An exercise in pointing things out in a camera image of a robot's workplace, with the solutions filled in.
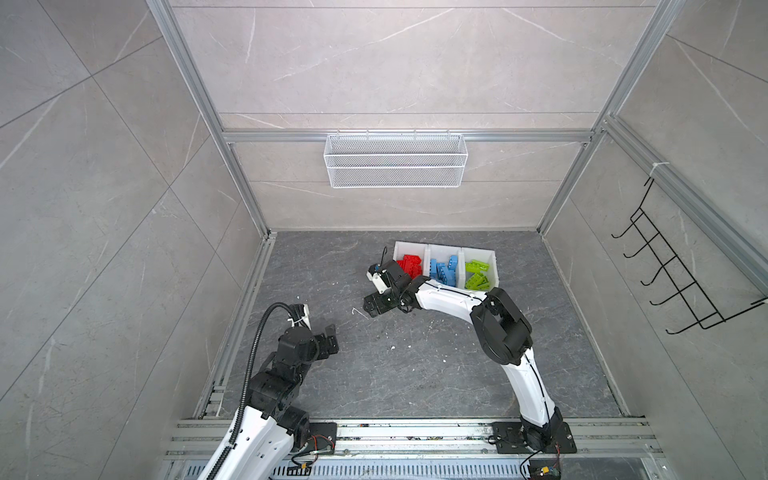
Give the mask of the red lego brick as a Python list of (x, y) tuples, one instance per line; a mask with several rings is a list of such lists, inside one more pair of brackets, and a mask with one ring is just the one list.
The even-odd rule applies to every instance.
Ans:
[(409, 275), (411, 279), (415, 279), (423, 275), (422, 259), (419, 256), (406, 254), (403, 256), (403, 259), (410, 259), (414, 263), (411, 275)]

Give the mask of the green lego brick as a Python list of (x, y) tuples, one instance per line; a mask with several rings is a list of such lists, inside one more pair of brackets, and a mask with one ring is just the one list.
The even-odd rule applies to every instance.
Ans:
[(471, 260), (465, 264), (465, 270), (469, 273), (473, 274), (485, 274), (490, 268), (490, 265), (488, 263), (479, 261), (479, 260)]
[(491, 288), (491, 282), (484, 273), (474, 273), (467, 278), (465, 288), (473, 291), (487, 291)]

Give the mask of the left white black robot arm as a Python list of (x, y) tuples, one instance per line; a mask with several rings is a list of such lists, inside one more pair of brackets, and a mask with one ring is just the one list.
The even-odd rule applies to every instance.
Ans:
[(241, 405), (202, 479), (268, 479), (275, 467), (310, 439), (306, 411), (292, 405), (312, 364), (339, 352), (333, 324), (315, 334), (300, 323), (287, 329), (245, 384)]

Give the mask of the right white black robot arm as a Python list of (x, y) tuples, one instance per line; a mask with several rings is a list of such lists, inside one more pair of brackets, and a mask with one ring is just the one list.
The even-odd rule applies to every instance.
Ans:
[(394, 260), (373, 264), (366, 276), (376, 291), (364, 298), (372, 317), (392, 309), (430, 310), (470, 323), (483, 352), (504, 370), (518, 401), (521, 435), (528, 448), (543, 451), (554, 440), (563, 416), (549, 396), (534, 358), (532, 327), (501, 288), (472, 291), (446, 286), (428, 276), (415, 278)]

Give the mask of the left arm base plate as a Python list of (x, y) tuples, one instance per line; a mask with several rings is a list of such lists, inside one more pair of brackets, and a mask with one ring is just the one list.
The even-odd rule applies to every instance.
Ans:
[(330, 420), (310, 421), (294, 436), (293, 454), (298, 452), (334, 452), (338, 435), (338, 423)]

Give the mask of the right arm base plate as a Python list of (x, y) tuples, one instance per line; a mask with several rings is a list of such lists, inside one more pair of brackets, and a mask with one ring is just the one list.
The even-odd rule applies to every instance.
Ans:
[(578, 452), (570, 426), (564, 422), (549, 430), (525, 422), (493, 422), (491, 428), (487, 442), (494, 445), (499, 454)]

